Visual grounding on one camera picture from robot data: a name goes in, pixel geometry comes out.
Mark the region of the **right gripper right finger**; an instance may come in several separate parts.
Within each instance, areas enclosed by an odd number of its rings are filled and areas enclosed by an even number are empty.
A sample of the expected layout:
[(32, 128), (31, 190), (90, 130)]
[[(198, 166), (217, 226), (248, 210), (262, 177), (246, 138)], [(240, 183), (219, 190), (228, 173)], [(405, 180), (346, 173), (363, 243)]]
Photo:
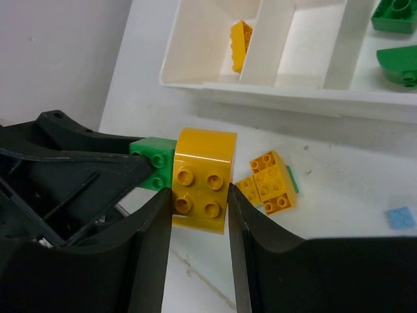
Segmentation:
[(416, 239), (303, 239), (228, 190), (239, 312), (415, 312)]

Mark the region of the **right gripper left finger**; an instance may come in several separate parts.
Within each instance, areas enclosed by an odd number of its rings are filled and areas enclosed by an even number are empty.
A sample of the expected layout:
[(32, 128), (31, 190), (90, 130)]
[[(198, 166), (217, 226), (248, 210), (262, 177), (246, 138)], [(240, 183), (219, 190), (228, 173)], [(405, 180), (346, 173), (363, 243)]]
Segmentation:
[(73, 246), (1, 241), (2, 312), (160, 312), (171, 190)]

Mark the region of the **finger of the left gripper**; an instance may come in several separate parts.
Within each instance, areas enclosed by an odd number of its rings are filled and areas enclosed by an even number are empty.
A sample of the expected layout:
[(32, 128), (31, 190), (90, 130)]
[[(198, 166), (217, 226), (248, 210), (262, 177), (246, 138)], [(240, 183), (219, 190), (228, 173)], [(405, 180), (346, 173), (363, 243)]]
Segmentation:
[(1, 237), (79, 241), (153, 172), (131, 136), (95, 132), (59, 110), (1, 127)]

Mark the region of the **green small lego brick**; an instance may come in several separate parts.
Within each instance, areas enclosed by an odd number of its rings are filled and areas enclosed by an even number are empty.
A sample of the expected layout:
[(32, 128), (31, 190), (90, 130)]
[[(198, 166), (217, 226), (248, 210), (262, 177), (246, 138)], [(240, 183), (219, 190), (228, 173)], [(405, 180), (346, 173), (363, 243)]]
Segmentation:
[(156, 137), (143, 138), (130, 144), (130, 154), (147, 157), (154, 168), (154, 172), (139, 184), (140, 188), (159, 191), (171, 187), (176, 145), (176, 140)]

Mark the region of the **yellow curved lego brick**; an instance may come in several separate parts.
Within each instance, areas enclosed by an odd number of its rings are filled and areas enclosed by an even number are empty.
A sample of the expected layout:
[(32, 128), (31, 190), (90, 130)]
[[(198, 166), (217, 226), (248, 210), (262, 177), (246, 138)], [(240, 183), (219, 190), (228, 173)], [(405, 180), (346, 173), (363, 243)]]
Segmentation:
[(184, 128), (173, 160), (173, 225), (223, 234), (237, 134)]

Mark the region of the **yellow long lego brick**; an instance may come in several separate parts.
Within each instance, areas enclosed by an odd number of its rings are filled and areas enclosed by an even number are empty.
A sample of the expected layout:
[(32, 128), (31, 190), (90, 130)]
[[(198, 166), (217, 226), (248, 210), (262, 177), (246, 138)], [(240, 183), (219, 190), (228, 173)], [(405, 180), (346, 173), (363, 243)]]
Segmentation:
[(234, 24), (230, 30), (233, 71), (239, 74), (244, 66), (252, 33), (252, 27), (243, 20)]

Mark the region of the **green lego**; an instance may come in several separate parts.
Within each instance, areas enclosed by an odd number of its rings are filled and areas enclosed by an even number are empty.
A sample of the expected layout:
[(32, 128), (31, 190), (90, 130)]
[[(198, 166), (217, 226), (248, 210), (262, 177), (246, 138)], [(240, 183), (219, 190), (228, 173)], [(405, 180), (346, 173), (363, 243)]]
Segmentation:
[(377, 50), (384, 77), (404, 87), (416, 87), (416, 45)]

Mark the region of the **green square lego brick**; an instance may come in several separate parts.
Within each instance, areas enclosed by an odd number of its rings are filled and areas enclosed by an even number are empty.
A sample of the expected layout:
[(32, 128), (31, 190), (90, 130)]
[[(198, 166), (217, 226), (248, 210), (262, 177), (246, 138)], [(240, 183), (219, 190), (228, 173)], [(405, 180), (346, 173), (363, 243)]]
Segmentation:
[(411, 35), (416, 30), (416, 0), (381, 0), (371, 17), (377, 31)]

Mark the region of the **yellow lego cluster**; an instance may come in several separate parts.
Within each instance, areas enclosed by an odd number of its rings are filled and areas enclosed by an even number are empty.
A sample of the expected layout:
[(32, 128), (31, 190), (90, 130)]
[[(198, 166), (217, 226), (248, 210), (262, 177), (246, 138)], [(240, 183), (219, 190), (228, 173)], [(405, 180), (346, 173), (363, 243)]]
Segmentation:
[(276, 151), (250, 161), (252, 174), (235, 183), (254, 207), (273, 215), (297, 205), (298, 187), (290, 167)]

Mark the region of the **light blue lego plate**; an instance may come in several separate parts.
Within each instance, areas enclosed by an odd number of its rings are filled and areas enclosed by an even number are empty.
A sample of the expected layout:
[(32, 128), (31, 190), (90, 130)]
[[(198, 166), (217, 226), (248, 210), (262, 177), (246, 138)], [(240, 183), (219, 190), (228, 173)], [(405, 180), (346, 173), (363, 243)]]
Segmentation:
[(407, 230), (416, 227), (416, 221), (408, 207), (399, 207), (385, 212), (393, 230)]

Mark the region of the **white divided sorting tray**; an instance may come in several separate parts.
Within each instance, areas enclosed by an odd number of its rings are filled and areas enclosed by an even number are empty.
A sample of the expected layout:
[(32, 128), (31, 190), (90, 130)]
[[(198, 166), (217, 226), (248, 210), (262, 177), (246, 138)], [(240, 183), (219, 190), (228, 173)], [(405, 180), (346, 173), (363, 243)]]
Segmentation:
[[(216, 102), (333, 117), (416, 122), (416, 87), (388, 81), (377, 50), (416, 45), (377, 31), (380, 1), (181, 1), (160, 82)], [(242, 72), (231, 27), (253, 29)]]

